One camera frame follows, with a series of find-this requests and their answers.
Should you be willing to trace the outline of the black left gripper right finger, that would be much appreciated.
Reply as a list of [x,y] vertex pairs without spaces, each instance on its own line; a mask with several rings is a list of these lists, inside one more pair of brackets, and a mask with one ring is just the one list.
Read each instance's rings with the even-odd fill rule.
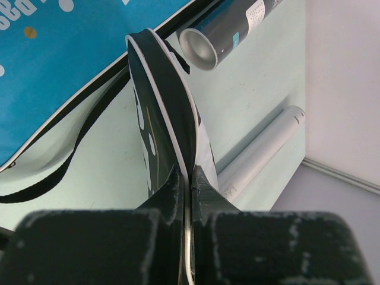
[[348,224],[320,211],[240,211],[192,174],[196,284],[372,284]]

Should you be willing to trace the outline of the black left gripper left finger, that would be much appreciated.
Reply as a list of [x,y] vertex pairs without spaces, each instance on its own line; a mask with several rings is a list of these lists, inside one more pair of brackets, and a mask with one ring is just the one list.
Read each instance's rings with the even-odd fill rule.
[[183,190],[173,167],[134,210],[30,213],[1,258],[1,283],[181,284]]

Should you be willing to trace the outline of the white shuttlecock tube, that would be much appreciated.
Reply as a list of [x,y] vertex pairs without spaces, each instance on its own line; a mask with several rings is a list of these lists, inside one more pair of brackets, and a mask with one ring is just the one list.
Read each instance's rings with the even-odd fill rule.
[[306,113],[299,106],[285,108],[218,175],[218,190],[233,202],[303,126]]

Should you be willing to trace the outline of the black sport racket cover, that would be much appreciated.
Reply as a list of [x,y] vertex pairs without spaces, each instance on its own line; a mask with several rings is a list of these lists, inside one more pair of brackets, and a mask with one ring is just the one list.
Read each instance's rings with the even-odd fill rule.
[[179,168],[185,194],[185,275],[188,283],[194,284],[191,178],[199,166],[208,183],[219,188],[210,140],[171,45],[150,28],[126,36],[125,41],[148,193],[153,195],[159,190],[173,166]]

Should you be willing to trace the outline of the blue sport racket cover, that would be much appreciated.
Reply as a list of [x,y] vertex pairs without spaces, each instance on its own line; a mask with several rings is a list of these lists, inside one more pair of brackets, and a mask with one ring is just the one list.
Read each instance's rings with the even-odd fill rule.
[[110,81],[80,142],[132,83],[125,38],[152,29],[164,41],[208,1],[2,1],[1,169]]

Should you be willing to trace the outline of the black shuttlecock tube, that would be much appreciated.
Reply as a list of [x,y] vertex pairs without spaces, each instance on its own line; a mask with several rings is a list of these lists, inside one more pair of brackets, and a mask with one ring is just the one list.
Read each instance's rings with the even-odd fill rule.
[[219,1],[179,34],[183,54],[197,68],[216,68],[280,1]]

